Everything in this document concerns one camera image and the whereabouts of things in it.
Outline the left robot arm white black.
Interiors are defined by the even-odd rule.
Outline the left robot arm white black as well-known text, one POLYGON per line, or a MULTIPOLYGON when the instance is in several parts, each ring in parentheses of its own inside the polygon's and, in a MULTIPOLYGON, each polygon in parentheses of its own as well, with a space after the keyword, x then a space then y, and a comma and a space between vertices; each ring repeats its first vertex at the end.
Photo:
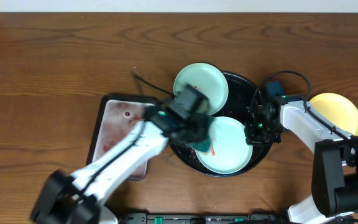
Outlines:
POLYGON ((143 163, 159 155, 170 141, 205 142, 212 117, 192 113, 177 119, 173 112, 148 106, 134 129, 105 155, 66 175, 56 170, 30 213, 34 223, 117 223, 105 203, 143 163))

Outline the green scrubbing sponge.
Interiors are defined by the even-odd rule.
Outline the green scrubbing sponge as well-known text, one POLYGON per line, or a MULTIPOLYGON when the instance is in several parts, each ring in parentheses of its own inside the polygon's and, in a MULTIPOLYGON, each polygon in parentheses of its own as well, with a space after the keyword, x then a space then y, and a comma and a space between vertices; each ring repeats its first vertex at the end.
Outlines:
POLYGON ((196 141, 189 143, 191 148, 204 155, 207 155, 211 150, 212 137, 209 133, 209 129, 213 122, 214 117, 212 116, 205 116, 202 118, 202 120, 198 123, 196 141))

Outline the yellow plate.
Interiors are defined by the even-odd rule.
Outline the yellow plate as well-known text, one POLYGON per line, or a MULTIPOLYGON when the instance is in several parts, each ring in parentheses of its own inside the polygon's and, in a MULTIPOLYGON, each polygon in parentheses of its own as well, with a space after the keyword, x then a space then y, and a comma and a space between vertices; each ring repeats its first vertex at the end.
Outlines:
POLYGON ((332 124, 358 136, 358 109, 344 96, 322 93, 310 99, 313 108, 332 124))

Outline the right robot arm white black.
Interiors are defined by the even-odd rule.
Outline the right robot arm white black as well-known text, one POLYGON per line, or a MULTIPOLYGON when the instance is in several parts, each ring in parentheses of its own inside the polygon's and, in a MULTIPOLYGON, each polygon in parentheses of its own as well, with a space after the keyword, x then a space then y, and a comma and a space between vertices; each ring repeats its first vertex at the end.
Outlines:
POLYGON ((358 136, 319 114, 302 96, 270 96, 247 109, 246 141, 265 146, 293 132, 314 154, 311 196, 288 209, 292 222, 346 220, 358 212, 358 136))

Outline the mint plate with red streak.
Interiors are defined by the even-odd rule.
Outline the mint plate with red streak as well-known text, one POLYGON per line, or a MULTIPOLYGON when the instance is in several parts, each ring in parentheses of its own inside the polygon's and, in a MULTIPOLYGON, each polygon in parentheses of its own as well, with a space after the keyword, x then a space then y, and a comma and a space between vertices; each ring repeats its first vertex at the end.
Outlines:
POLYGON ((219 174, 232 174, 241 170, 253 152, 246 143, 245 126, 234 118, 214 118, 209 133, 212 137, 211 150, 207 155, 196 152, 197 158, 207 169, 219 174))

